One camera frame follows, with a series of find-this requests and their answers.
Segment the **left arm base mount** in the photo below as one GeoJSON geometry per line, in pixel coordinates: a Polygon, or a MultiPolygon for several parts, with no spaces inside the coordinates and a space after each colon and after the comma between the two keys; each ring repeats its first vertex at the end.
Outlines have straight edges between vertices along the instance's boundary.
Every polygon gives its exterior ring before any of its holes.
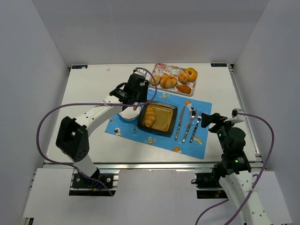
{"type": "Polygon", "coordinates": [[[118,186],[119,172],[119,170],[104,169],[100,170],[98,177],[95,178],[104,183],[111,195],[102,183],[86,179],[80,172],[74,170],[70,182],[69,196],[112,197],[118,186]]]}

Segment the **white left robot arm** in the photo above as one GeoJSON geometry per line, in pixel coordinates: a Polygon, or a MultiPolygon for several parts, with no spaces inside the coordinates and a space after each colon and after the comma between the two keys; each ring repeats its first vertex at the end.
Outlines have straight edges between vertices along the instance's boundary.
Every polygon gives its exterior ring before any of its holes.
{"type": "Polygon", "coordinates": [[[56,146],[67,155],[74,165],[86,176],[97,179],[99,169],[89,157],[89,136],[112,116],[123,113],[127,120],[140,114],[140,103],[147,101],[149,81],[147,71],[136,68],[127,83],[119,84],[98,105],[75,118],[65,117],[56,139],[56,146]]]}

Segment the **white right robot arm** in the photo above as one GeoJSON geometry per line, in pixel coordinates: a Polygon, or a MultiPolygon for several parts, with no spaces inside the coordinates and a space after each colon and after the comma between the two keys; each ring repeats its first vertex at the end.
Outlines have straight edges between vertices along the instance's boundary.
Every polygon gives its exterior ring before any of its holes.
{"type": "Polygon", "coordinates": [[[242,225],[270,225],[272,222],[255,191],[262,174],[256,177],[252,175],[251,165],[244,152],[246,134],[235,127],[235,124],[244,122],[245,116],[247,113],[242,109],[234,109],[230,119],[219,113],[201,114],[201,127],[213,125],[209,132],[217,135],[223,151],[221,163],[212,169],[212,177],[223,188],[228,201],[235,208],[234,215],[226,224],[239,218],[242,225]]]}

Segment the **long striped croissant bread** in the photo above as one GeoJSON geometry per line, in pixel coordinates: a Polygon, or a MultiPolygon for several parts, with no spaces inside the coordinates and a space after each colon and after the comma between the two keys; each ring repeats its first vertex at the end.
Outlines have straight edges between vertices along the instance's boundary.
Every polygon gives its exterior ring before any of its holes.
{"type": "Polygon", "coordinates": [[[144,115],[144,124],[150,128],[156,120],[156,114],[152,106],[148,106],[144,115]]]}

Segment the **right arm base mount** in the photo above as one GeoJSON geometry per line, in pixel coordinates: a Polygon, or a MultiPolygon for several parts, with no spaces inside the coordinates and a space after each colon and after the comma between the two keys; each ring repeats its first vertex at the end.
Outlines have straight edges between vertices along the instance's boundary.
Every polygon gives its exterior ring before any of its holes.
{"type": "Polygon", "coordinates": [[[227,175],[226,169],[221,163],[213,166],[211,172],[199,172],[191,180],[191,184],[196,186],[197,199],[227,199],[227,195],[219,179],[227,175]]]}

